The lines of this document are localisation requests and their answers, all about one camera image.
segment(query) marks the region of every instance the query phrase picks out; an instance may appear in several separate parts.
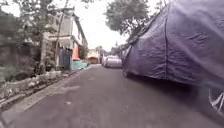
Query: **parked car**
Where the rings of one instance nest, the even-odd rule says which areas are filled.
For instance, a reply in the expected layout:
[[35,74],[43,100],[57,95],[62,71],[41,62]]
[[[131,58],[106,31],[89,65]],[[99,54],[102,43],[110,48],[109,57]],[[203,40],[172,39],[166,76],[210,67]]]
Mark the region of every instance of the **parked car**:
[[106,62],[107,56],[103,56],[102,60],[101,60],[101,65],[105,66],[105,62]]
[[107,68],[122,68],[122,60],[118,56],[107,56],[103,58],[102,65]]
[[224,115],[223,6],[220,0],[172,1],[129,42],[124,76],[208,87],[207,101]]

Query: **asphalt road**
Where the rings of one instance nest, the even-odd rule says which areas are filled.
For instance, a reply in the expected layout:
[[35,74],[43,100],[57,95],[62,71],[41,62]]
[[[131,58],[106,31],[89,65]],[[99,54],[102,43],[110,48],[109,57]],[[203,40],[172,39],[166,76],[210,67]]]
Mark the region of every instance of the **asphalt road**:
[[223,128],[202,111],[196,90],[167,81],[126,79],[120,69],[99,66],[71,76],[10,127]]

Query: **house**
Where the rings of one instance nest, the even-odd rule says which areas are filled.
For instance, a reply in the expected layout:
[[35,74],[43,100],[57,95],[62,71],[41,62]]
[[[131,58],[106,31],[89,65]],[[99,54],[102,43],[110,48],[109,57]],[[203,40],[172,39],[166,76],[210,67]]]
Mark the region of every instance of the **house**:
[[87,59],[90,64],[99,64],[100,63],[100,53],[95,50],[89,50],[87,54]]
[[[56,21],[60,21],[62,14],[55,16]],[[52,25],[58,31],[59,24]],[[44,39],[47,43],[47,59],[55,60],[57,32],[54,34],[45,33]],[[56,67],[74,69],[74,63],[80,60],[79,48],[84,47],[87,51],[88,42],[82,29],[79,17],[74,14],[74,10],[68,11],[64,15],[59,33],[59,46],[57,49]]]

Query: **sky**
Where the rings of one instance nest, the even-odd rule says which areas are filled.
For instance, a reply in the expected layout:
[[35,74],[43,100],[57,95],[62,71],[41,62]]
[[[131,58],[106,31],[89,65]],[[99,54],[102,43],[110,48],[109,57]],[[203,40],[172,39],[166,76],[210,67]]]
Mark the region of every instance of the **sky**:
[[[118,32],[110,30],[105,24],[106,16],[104,12],[106,12],[108,3],[113,1],[114,0],[100,0],[91,4],[85,4],[70,0],[69,5],[75,6],[75,13],[80,17],[80,22],[90,49],[102,46],[103,49],[110,51],[111,47],[115,46],[116,43],[118,45],[126,43],[127,36],[121,36]],[[153,6],[156,0],[149,1],[149,4]],[[59,7],[64,7],[64,3],[59,2],[59,0],[55,0],[55,3],[57,3]],[[10,4],[9,7],[4,7],[3,10],[15,16],[19,16],[19,8],[16,4]]]

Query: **red object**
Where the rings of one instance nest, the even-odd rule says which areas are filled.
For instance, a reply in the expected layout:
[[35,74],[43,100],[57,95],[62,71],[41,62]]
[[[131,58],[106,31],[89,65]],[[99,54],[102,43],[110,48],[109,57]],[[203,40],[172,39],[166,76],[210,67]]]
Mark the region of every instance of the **red object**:
[[74,49],[73,49],[72,60],[80,60],[80,58],[79,58],[79,48],[78,48],[77,44],[75,44]]

